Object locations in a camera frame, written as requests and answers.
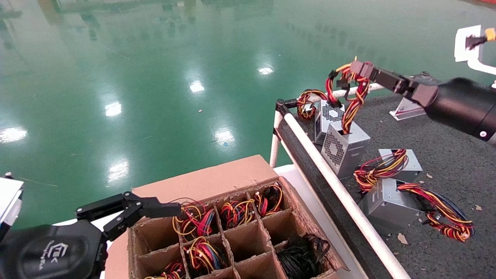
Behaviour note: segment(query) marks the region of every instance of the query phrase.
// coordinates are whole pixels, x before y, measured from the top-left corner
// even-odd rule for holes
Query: robotic arm
[[[120,211],[103,232],[91,224]],[[180,214],[178,203],[161,204],[157,198],[125,192],[78,208],[74,224],[9,231],[0,240],[0,278],[99,279],[105,270],[107,241],[114,241],[144,216]]]
[[[420,105],[432,120],[496,147],[496,92],[491,88],[461,77],[432,85],[377,68],[370,62],[352,62],[351,72]]]

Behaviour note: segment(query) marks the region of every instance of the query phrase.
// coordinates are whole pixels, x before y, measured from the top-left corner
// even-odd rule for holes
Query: black cable bundle
[[[277,253],[289,279],[310,279],[322,273],[320,260],[331,248],[328,241],[313,234],[295,235]]]

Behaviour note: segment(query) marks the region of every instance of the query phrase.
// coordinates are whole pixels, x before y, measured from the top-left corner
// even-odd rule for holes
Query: black cylinder
[[[495,104],[490,88],[459,77],[439,84],[424,109],[434,121],[488,141],[496,132]]]

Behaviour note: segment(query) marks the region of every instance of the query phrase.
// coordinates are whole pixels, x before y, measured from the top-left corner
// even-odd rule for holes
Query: debris
[[[401,232],[400,232],[400,233],[398,233],[398,240],[399,240],[401,243],[408,245],[408,241],[406,241],[405,236],[404,236]]]

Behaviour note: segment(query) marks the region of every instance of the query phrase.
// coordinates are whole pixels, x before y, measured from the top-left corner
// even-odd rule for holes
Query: wire harness
[[[337,77],[338,74],[341,74],[341,78],[337,81],[338,86],[341,88],[346,88],[347,92],[345,94],[345,99],[350,102],[350,105],[346,108],[343,119],[341,121],[341,128],[343,129],[343,135],[350,133],[351,123],[355,118],[358,110],[365,103],[365,97],[367,97],[369,93],[370,79],[358,76],[356,73],[351,72],[351,63],[345,64],[336,69],[336,71],[332,71],[329,74],[329,78],[326,81],[326,88],[328,91],[328,96],[332,96],[332,84],[334,82],[334,78]],[[355,82],[358,84],[357,92],[355,93],[354,98],[348,98],[348,92],[350,91],[351,82]]]
[[[353,175],[360,185],[361,194],[364,194],[377,184],[379,178],[393,177],[407,164],[406,149],[398,149],[392,154],[372,159],[357,167]]]
[[[184,279],[186,270],[181,261],[175,261],[168,264],[159,276],[148,276],[145,279]]]
[[[271,184],[263,194],[255,193],[255,207],[261,217],[281,211],[282,201],[282,189],[277,183]]]
[[[212,222],[215,219],[215,210],[206,210],[203,203],[193,201],[182,204],[183,214],[173,218],[173,228],[176,233],[186,240],[193,240],[199,236],[212,234]]]
[[[254,202],[254,199],[250,199],[243,202],[224,203],[220,215],[223,225],[225,223],[225,228],[230,229],[251,222],[255,215]]]
[[[184,248],[191,263],[191,268],[200,272],[210,273],[227,267],[227,259],[221,249],[212,245],[200,236],[193,240],[189,248]]]
[[[277,258],[289,279],[310,279],[322,273],[320,261],[330,244],[313,234],[295,235],[288,239]]]
[[[317,110],[315,108],[315,103],[310,100],[312,95],[315,95],[322,100],[327,100],[327,96],[325,95],[325,93],[318,89],[306,89],[305,91],[303,91],[300,97],[298,98],[298,103],[297,103],[298,116],[303,120],[311,119],[311,117],[315,114],[315,111]],[[307,104],[311,104],[308,110],[305,109],[305,106]]]
[[[405,183],[397,188],[402,192],[410,192],[429,201],[435,209],[426,213],[427,223],[439,230],[442,235],[456,239],[460,242],[465,242],[469,237],[474,235],[474,225],[467,218],[465,213],[455,205],[451,200],[437,194],[433,191],[415,184]],[[440,217],[446,217],[450,223],[443,223]]]

